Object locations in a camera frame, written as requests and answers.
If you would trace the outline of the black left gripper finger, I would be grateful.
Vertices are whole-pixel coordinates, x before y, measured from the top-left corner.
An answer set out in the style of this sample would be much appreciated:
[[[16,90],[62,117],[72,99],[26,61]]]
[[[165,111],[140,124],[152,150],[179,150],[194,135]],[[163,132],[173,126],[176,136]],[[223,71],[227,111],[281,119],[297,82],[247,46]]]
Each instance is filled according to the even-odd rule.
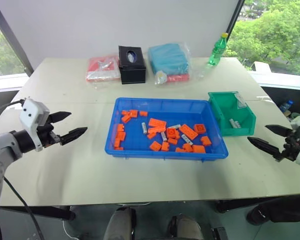
[[[69,131],[67,134],[60,136],[60,145],[66,145],[76,139],[78,139],[81,135],[83,135],[87,131],[87,127],[78,127],[71,131]]]
[[[65,118],[67,118],[68,116],[70,116],[71,114],[72,114],[71,112],[67,112],[67,111],[58,111],[58,112],[52,113],[49,115],[49,122],[50,123],[60,122],[60,121],[64,120]]]

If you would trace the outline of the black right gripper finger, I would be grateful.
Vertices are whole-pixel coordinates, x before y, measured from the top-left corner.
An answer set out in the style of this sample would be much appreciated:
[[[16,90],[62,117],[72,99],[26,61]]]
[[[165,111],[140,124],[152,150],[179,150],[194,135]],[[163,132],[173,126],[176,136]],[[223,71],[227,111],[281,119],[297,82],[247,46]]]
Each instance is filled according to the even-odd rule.
[[[280,153],[278,147],[273,146],[273,145],[269,144],[267,141],[265,141],[261,138],[258,138],[258,137],[248,136],[247,139],[252,145],[254,145],[259,150],[262,150],[263,152],[266,152],[266,153],[272,155],[275,159],[280,159],[281,153]]]
[[[265,126],[267,129],[269,129],[271,132],[275,133],[276,135],[282,136],[282,137],[288,137],[291,132],[293,131],[290,128],[278,125],[278,124],[268,124]]]

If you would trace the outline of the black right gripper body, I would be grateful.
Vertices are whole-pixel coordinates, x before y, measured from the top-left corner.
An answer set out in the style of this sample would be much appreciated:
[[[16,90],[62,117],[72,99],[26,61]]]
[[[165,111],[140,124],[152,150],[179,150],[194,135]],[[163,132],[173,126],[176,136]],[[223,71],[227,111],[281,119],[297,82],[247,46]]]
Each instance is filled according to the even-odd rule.
[[[292,162],[296,162],[297,156],[300,153],[300,127],[292,129],[291,134],[289,136],[284,137],[284,150],[280,153],[280,159],[276,160],[280,162],[283,159],[288,159]]]

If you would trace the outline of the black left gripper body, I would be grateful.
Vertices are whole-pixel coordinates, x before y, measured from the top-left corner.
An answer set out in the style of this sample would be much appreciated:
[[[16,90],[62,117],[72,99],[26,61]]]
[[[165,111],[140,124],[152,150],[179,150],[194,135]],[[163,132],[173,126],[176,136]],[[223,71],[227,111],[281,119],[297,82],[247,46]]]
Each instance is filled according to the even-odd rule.
[[[37,135],[44,148],[60,143],[61,137],[53,132],[54,126],[52,125],[60,120],[57,115],[49,115],[45,124],[37,127]]]

